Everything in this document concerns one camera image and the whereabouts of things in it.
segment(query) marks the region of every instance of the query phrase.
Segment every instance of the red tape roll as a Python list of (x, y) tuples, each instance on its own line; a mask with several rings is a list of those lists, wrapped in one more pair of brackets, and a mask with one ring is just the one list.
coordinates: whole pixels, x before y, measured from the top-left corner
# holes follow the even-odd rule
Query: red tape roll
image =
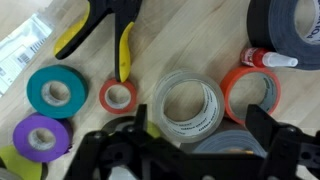
[(239, 124), (245, 123), (245, 116), (240, 116), (233, 112), (229, 103), (230, 93), (236, 82), (249, 73), (258, 73), (262, 78), (261, 80), (266, 83), (266, 92), (261, 104), (259, 105), (264, 111), (268, 112), (268, 114), (271, 114), (278, 106), (280, 100), (280, 83), (276, 75), (273, 74), (270, 70), (265, 68), (252, 68), (245, 66), (238, 67), (232, 70), (224, 77), (220, 84), (220, 87), (224, 95), (226, 116)]
[[(129, 91), (130, 98), (128, 101), (124, 103), (115, 103), (109, 98), (108, 91), (112, 86), (115, 85), (122, 86)], [(105, 108), (108, 112), (113, 114), (123, 114), (129, 112), (136, 105), (137, 91), (129, 81), (119, 83), (116, 81), (116, 79), (110, 79), (102, 86), (99, 94), (99, 99), (102, 107)]]

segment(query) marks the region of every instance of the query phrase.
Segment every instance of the wooden table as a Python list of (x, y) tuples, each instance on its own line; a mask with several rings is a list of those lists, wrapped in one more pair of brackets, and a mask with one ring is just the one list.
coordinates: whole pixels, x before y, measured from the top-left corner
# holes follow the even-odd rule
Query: wooden table
[[(39, 1), (29, 1), (36, 7), (33, 10), (44, 7), (35, 3)], [(90, 87), (88, 99), (83, 108), (70, 118), (75, 130), (74, 146), (71, 153), (49, 163), (48, 179), (63, 177), (82, 137), (87, 132), (101, 129), (106, 122), (118, 117), (106, 112), (98, 100), (102, 84), (114, 76), (114, 16), (105, 18), (71, 56), (58, 61), (53, 56), (54, 44), (57, 38), (84, 14), (86, 1), (57, 2), (59, 0), (54, 0), (55, 6), (59, 7), (60, 4), (60, 8), (65, 11), (60, 14), (55, 31), (5, 96), (0, 99), (0, 146), (5, 146), (12, 144), (12, 132), (16, 124), (35, 111), (26, 97), (25, 89), (29, 77), (35, 71), (49, 65), (63, 64), (79, 70), (85, 76)], [(16, 6), (17, 4), (8, 0), (5, 0), (4, 4), (1, 5), (0, 12), (3, 12), (2, 9), (11, 8), (11, 12), (21, 11), (21, 15), (15, 15), (17, 18), (8, 20), (4, 17), (5, 13), (1, 13), (1, 38), (26, 20), (32, 14), (30, 12), (34, 12), (23, 9), (25, 13), (22, 15), (21, 6)], [(141, 12), (129, 37), (132, 54), (130, 80), (138, 89), (138, 103), (148, 104), (149, 119), (152, 119), (154, 88), (164, 74), (185, 67), (220, 83), (227, 72), (240, 65), (239, 54), (248, 46), (246, 31), (248, 4), (249, 0), (143, 1)], [(282, 96), (272, 116), (279, 121), (299, 126), (304, 132), (314, 135), (320, 129), (318, 123), (320, 72), (285, 68), (273, 71), (281, 82)], [(188, 88), (188, 92), (185, 93), (199, 94), (196, 93), (197, 90)], [(171, 108), (168, 108), (168, 111), (176, 111), (177, 107), (185, 106), (185, 102), (201, 100), (198, 96), (185, 99), (181, 93), (177, 91), (175, 101), (179, 103), (169, 104)]]

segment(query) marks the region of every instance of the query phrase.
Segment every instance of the purple electrical tape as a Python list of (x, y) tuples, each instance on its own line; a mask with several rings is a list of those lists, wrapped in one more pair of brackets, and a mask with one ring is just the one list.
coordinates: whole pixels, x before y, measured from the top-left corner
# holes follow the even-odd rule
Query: purple electrical tape
[[(51, 132), (54, 140), (45, 142), (36, 130)], [(13, 143), (18, 152), (35, 162), (50, 162), (65, 154), (71, 144), (73, 131), (68, 120), (59, 120), (34, 113), (22, 120), (13, 132)]]

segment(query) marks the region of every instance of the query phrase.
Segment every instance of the glue bottle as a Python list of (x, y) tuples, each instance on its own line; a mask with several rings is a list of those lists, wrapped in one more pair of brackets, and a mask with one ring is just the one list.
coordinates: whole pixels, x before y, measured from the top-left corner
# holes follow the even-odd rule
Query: glue bottle
[(298, 65), (296, 58), (271, 52), (264, 48), (248, 48), (241, 52), (240, 60), (247, 66), (264, 67), (295, 67)]

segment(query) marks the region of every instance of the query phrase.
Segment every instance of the teal electrical tape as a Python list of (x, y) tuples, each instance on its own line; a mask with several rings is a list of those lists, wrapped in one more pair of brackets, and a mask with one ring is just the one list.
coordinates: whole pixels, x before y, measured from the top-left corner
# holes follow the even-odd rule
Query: teal electrical tape
[[(53, 82), (64, 84), (69, 97), (56, 99), (50, 92)], [(88, 86), (75, 69), (62, 65), (49, 66), (34, 73), (27, 85), (27, 96), (32, 106), (41, 114), (63, 119), (73, 116), (85, 103)]]

